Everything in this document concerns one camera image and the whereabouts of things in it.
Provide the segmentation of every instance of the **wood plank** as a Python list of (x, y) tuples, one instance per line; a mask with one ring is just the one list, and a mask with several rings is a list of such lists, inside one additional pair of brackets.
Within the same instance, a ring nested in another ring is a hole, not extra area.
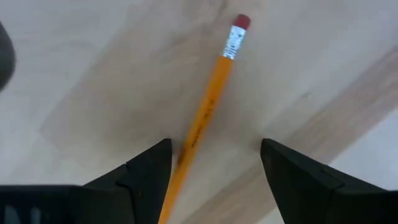
[(264, 133), (294, 132), (398, 39), (396, 0), (39, 0), (9, 13), (22, 5), (0, 7), (18, 56), (0, 99), (3, 183), (84, 184), (166, 137), (178, 155), (232, 20), (252, 18), (170, 223), (256, 164)]
[[(281, 142), (329, 163), (397, 106), (398, 49), (394, 49)], [(256, 223), (274, 207), (258, 162), (184, 223)]]

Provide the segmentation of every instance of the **pink eraser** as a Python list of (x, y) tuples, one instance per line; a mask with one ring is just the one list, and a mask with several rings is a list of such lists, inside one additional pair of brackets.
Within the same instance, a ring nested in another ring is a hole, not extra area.
[(249, 18), (247, 15), (239, 14), (239, 15), (236, 17), (236, 19), (235, 19), (233, 25), (234, 25), (234, 26), (238, 26), (238, 27), (240, 27), (240, 28), (242, 28), (242, 29), (247, 30), (247, 29), (249, 28), (250, 21), (251, 21), (251, 20), (250, 20), (250, 18)]

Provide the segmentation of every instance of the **pencil body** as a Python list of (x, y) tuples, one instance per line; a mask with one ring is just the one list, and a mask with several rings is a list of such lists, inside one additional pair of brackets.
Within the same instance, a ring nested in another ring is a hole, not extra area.
[(228, 76), (231, 73), (234, 56), (239, 49), (248, 25), (249, 18), (244, 15), (239, 15), (231, 28), (224, 51), (217, 59), (212, 78), (209, 82), (206, 93), (203, 96), (192, 127), (184, 142), (180, 158), (169, 183), (162, 212), (160, 214), (160, 224), (166, 224), (169, 219), (174, 203), (177, 200), (180, 189), (182, 188), (189, 168), (195, 157), (198, 143), (213, 116), (215, 106), (219, 101), (221, 92), (223, 91)]

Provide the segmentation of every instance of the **wooden surface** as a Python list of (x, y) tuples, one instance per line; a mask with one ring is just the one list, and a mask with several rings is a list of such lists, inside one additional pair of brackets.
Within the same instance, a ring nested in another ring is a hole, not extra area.
[[(395, 49), (280, 142), (328, 164), (397, 107), (398, 49)], [(258, 161), (184, 223), (260, 221), (276, 206), (264, 176), (262, 162)]]
[[(374, 103), (389, 81), (360, 80), (398, 43), (395, 0), (5, 1), (18, 63), (0, 95), (2, 183), (84, 184), (163, 138), (178, 155), (238, 13), (252, 26), (171, 223), (255, 223), (274, 206), (264, 136), (327, 161), (391, 110)], [(347, 130), (329, 138), (324, 121)], [(231, 195), (262, 184), (265, 202)]]

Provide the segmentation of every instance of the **yellow pencil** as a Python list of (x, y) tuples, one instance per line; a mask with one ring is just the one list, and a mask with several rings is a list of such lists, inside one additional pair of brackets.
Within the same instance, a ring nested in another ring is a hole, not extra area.
[(199, 110), (197, 111), (197, 115), (188, 133), (187, 139), (184, 142), (174, 175), (169, 183), (162, 212), (160, 214), (160, 224), (166, 224), (170, 217), (175, 201), (193, 162), (193, 158), (195, 157), (198, 142), (203, 136), (203, 132), (213, 115), (215, 105), (220, 98), (226, 80), (231, 72), (235, 55), (239, 50), (239, 46), (249, 24), (250, 18), (240, 14), (232, 25), (224, 51), (222, 55), (218, 57), (213, 76), (202, 99)]

